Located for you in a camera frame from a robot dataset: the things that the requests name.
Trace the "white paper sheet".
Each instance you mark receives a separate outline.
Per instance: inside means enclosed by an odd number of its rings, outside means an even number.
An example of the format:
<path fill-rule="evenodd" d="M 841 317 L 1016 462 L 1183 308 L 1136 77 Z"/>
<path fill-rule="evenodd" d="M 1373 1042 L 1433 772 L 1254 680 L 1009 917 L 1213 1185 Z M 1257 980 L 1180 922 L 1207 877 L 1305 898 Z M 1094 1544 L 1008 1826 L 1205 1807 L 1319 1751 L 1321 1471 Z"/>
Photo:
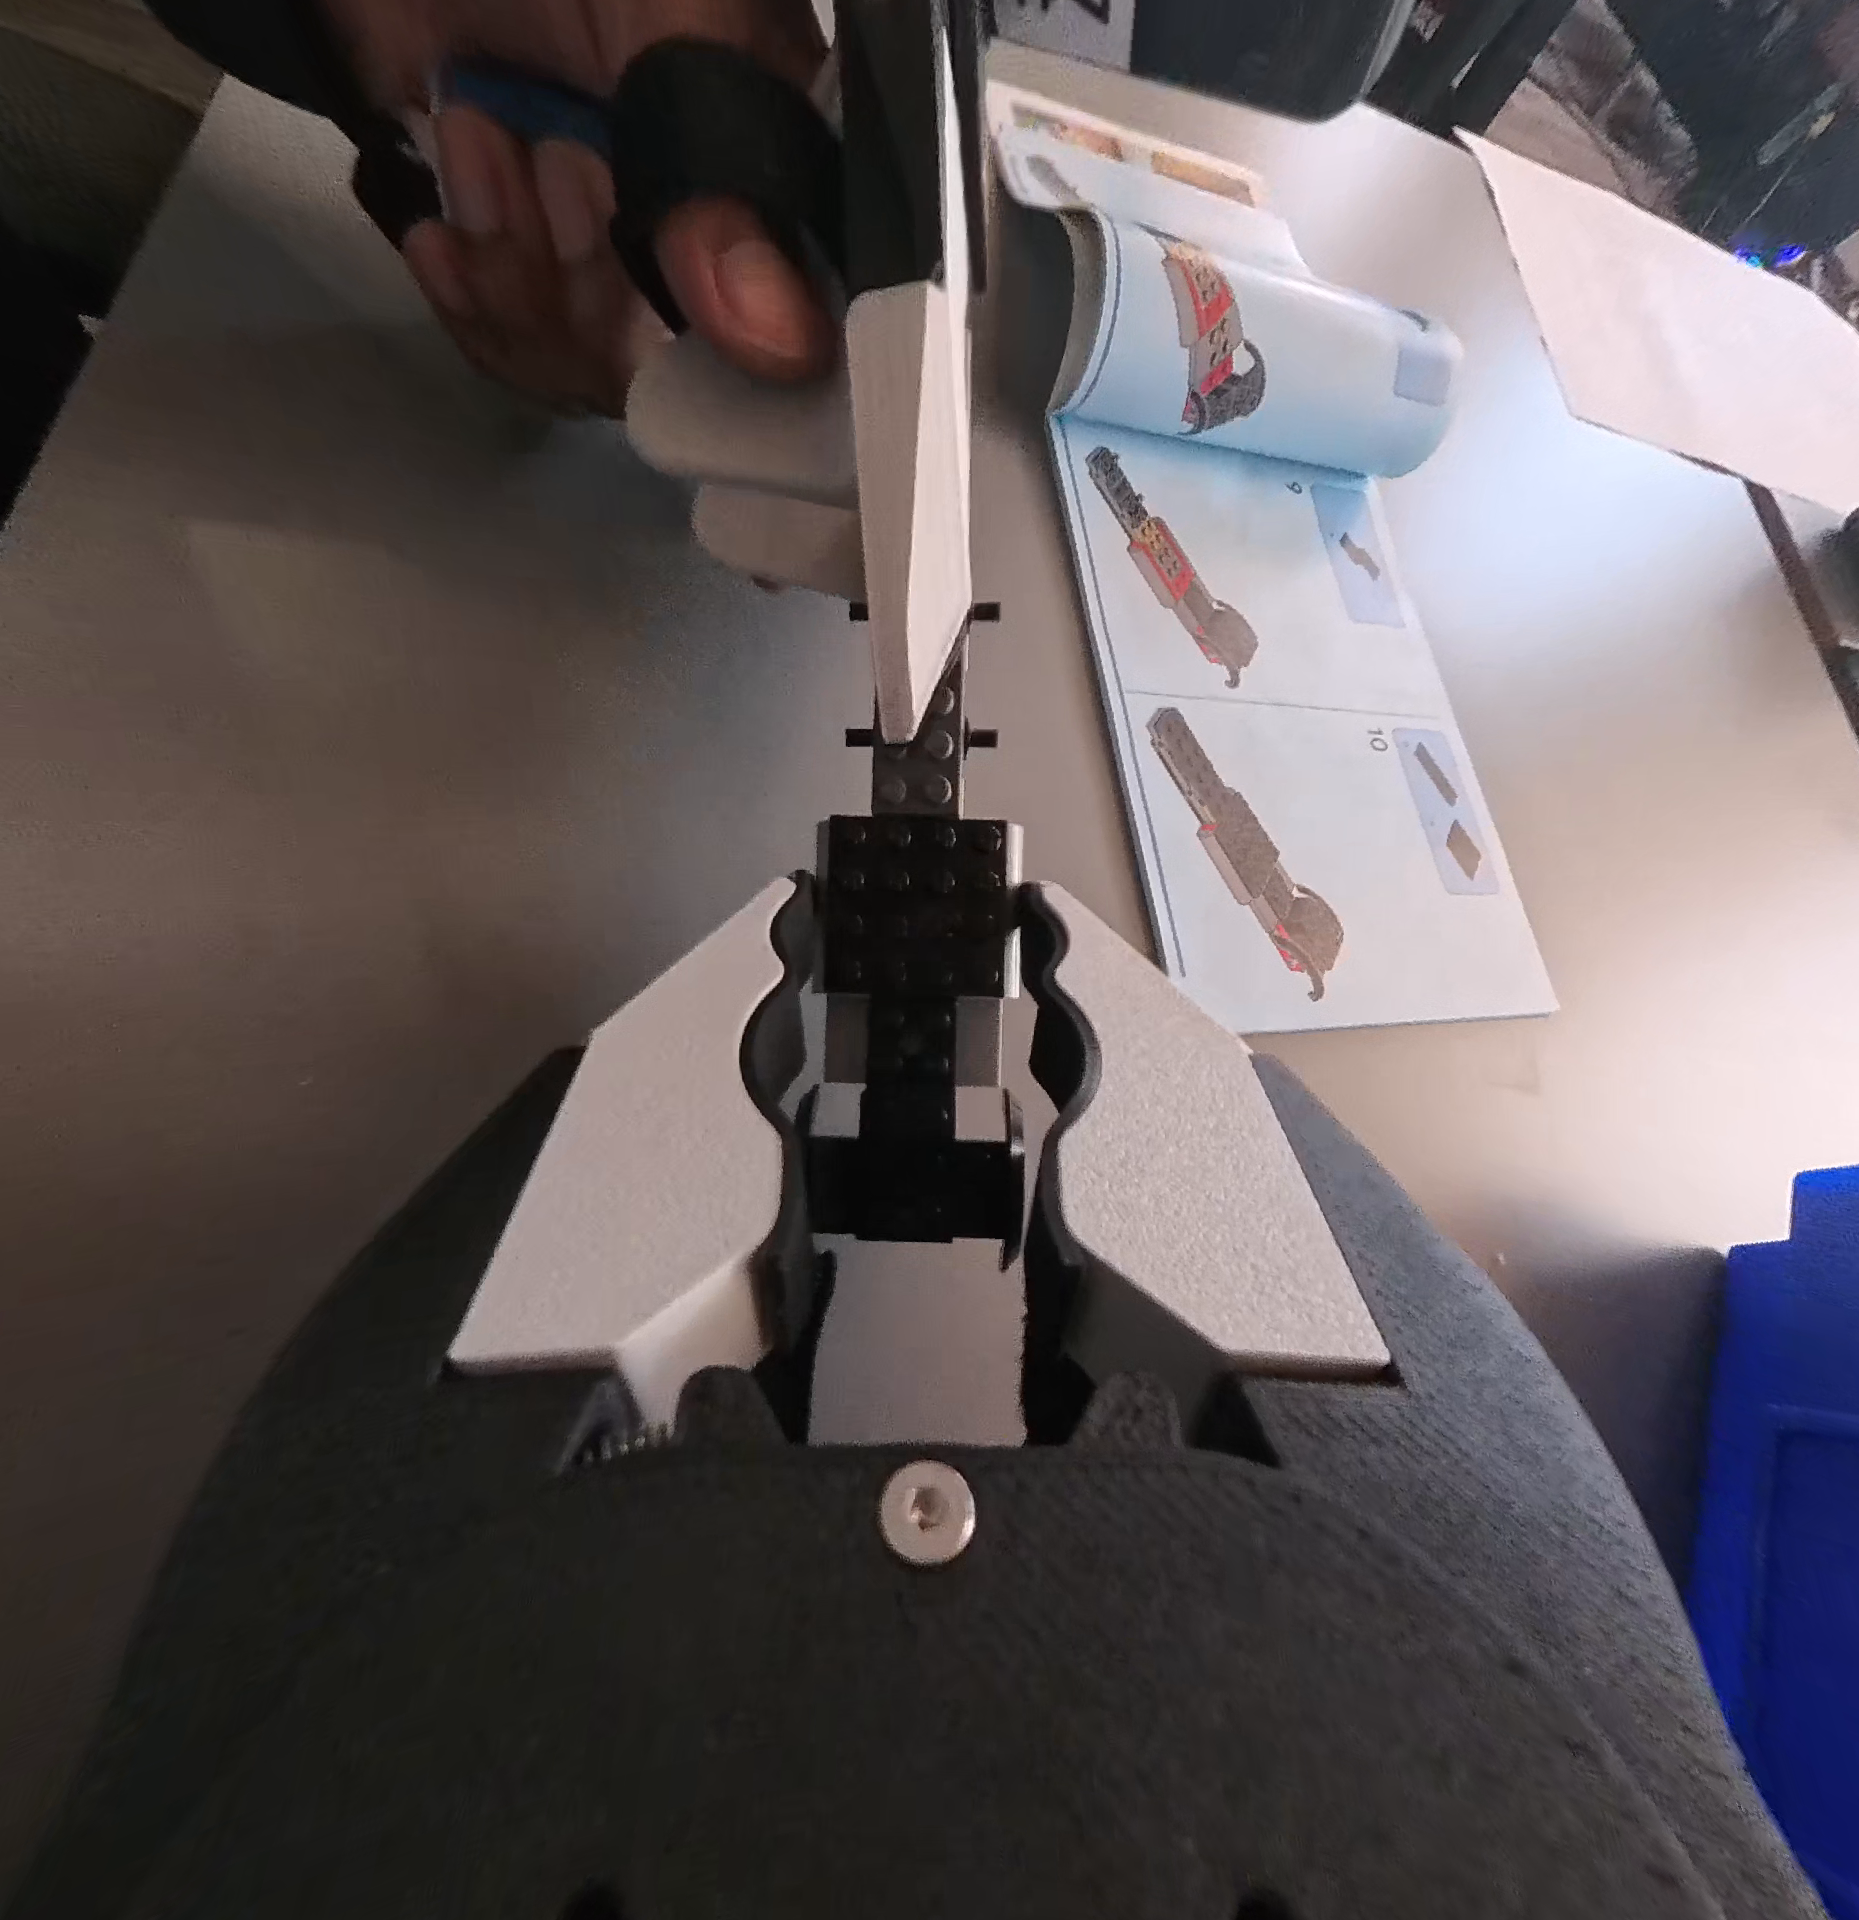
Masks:
<path fill-rule="evenodd" d="M 1859 334 L 1815 293 L 1479 135 L 1568 407 L 1791 493 L 1859 506 Z"/>

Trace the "brick instruction booklet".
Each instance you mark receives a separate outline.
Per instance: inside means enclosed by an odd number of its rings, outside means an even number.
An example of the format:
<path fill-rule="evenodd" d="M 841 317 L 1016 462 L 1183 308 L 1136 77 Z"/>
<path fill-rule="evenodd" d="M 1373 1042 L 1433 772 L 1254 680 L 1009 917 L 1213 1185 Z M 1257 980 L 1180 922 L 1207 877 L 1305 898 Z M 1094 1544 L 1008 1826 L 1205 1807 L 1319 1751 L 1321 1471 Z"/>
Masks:
<path fill-rule="evenodd" d="M 1070 243 L 1045 430 L 1166 976 L 1246 1038 L 1554 1013 L 1382 512 L 1460 339 L 1243 167 L 1009 85 L 989 135 Z"/>

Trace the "grey red brick model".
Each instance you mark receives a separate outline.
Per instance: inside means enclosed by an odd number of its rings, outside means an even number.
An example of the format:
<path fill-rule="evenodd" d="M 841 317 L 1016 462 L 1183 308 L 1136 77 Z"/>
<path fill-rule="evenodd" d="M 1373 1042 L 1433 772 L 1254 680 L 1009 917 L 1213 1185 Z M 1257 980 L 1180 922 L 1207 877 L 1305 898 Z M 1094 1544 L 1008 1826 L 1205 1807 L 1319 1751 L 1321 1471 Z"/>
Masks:
<path fill-rule="evenodd" d="M 967 718 L 970 747 L 996 732 Z M 991 1242 L 1019 1257 L 1026 1142 L 1005 1077 L 1019 989 L 1019 830 L 833 815 L 819 830 L 819 1083 L 797 1108 L 823 1235 L 880 1243 Z"/>

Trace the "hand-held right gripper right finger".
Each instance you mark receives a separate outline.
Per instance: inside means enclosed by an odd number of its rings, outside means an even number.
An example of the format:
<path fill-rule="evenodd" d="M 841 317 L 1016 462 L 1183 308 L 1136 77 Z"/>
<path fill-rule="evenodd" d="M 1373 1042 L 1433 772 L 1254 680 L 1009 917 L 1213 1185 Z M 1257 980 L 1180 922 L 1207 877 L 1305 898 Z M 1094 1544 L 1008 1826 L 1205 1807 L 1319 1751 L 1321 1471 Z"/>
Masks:
<path fill-rule="evenodd" d="M 1024 1246 L 1026 1438 L 1142 1376 L 1194 1444 L 1244 1450 L 1244 1381 L 1378 1387 L 1394 1361 L 1254 1048 L 1052 882 L 1019 889 L 1053 1110 Z"/>

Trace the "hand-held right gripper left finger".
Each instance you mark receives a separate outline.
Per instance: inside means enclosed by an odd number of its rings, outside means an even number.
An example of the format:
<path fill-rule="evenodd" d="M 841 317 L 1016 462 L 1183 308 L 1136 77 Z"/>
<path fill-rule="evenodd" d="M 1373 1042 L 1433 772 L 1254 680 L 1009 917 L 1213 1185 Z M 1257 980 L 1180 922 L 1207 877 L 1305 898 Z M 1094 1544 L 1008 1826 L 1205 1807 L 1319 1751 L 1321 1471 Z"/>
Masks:
<path fill-rule="evenodd" d="M 783 1107 L 819 889 L 778 877 L 605 1020 L 448 1350 L 463 1376 L 611 1376 L 643 1427 L 711 1368 L 811 1432 L 831 1267 Z"/>

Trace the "blue plastic bin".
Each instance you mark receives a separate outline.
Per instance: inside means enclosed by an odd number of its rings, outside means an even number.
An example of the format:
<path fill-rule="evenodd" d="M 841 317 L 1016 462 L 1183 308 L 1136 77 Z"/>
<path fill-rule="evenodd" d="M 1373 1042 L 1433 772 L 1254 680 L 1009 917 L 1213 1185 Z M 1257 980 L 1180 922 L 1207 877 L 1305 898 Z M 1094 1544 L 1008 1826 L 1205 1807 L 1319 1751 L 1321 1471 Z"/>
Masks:
<path fill-rule="evenodd" d="M 1859 1918 L 1859 1166 L 1730 1253 L 1687 1610 L 1828 1914 Z"/>

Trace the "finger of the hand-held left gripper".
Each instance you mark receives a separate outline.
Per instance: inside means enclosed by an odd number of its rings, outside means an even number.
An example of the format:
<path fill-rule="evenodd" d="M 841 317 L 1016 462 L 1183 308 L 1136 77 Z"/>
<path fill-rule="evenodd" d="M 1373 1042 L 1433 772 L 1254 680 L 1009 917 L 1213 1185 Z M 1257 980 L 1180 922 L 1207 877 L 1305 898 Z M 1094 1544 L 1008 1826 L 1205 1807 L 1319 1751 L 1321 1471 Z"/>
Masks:
<path fill-rule="evenodd" d="M 912 739 L 972 614 L 966 303 L 941 281 L 862 293 L 846 314 L 877 732 Z"/>
<path fill-rule="evenodd" d="M 652 470 L 694 490 L 692 525 L 713 559 L 780 589 L 866 600 L 843 367 L 768 380 L 684 334 L 636 371 L 627 430 Z"/>

